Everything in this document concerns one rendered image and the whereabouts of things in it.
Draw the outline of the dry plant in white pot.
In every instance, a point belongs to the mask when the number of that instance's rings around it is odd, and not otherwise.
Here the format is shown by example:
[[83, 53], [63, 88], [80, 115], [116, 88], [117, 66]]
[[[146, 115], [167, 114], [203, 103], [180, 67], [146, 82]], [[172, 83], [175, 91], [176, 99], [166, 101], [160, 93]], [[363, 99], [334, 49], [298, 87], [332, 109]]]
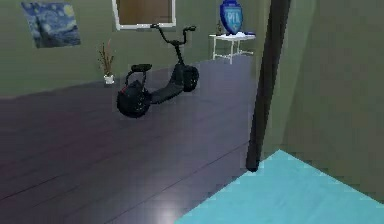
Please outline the dry plant in white pot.
[[112, 72], [112, 63], [114, 56], [111, 54], [111, 40], [107, 41], [107, 44], [102, 44], [101, 49], [98, 51], [100, 57], [100, 69], [103, 71], [103, 77], [106, 85], [112, 85], [114, 83], [114, 75]]

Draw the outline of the black door frame post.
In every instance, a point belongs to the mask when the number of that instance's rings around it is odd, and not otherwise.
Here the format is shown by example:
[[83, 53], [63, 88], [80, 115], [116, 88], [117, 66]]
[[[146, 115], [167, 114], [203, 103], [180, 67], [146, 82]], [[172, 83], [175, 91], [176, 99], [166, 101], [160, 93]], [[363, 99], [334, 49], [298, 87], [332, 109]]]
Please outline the black door frame post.
[[256, 172], [268, 123], [291, 0], [271, 0], [245, 167]]

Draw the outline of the white framed window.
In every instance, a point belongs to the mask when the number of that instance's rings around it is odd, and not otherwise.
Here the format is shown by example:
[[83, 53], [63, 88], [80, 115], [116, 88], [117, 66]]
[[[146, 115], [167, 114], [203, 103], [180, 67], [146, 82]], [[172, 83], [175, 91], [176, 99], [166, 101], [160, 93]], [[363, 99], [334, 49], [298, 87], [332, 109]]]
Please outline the white framed window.
[[117, 30], [176, 26], [176, 0], [111, 0]]

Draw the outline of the blue starry night painting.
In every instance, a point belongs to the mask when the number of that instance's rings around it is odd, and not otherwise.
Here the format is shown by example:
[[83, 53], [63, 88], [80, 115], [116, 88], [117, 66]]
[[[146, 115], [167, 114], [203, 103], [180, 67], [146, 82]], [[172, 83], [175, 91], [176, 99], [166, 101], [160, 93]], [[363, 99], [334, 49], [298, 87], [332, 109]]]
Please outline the blue starry night painting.
[[68, 2], [21, 2], [37, 48], [81, 44], [73, 6]]

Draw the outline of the black electric scooter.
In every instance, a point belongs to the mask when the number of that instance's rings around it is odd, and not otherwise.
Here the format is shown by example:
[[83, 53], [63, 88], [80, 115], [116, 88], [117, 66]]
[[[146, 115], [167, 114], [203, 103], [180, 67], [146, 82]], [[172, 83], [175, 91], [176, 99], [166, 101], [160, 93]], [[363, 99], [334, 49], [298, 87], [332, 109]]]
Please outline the black electric scooter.
[[182, 30], [183, 40], [169, 40], [159, 24], [151, 24], [159, 31], [163, 40], [175, 48], [178, 62], [175, 64], [169, 82], [162, 88], [150, 92], [146, 87], [147, 72], [151, 64], [134, 64], [125, 77], [125, 86], [118, 91], [116, 106], [118, 111], [129, 118], [140, 118], [146, 114], [152, 104], [161, 104], [182, 92], [192, 92], [199, 81], [197, 67], [187, 65], [182, 57], [180, 47], [187, 43], [187, 32], [195, 31], [195, 25]]

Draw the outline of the white side table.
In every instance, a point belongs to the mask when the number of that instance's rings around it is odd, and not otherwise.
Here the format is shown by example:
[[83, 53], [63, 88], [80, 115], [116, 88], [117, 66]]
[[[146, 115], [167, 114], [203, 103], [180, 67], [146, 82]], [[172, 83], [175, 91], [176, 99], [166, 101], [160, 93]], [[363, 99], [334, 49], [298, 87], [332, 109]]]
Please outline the white side table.
[[[244, 51], [240, 49], [240, 44], [242, 41], [248, 41], [248, 40], [255, 40], [256, 36], [255, 35], [219, 35], [216, 36], [215, 34], [210, 34], [210, 37], [213, 39], [213, 51], [212, 51], [212, 59], [216, 60], [217, 58], [224, 58], [228, 59], [229, 63], [233, 63], [233, 57], [237, 55], [242, 55], [242, 54], [250, 54], [253, 55], [253, 51]], [[217, 41], [226, 41], [231, 44], [230, 46], [230, 53], [226, 55], [218, 54], [216, 52], [216, 46], [217, 46]]]

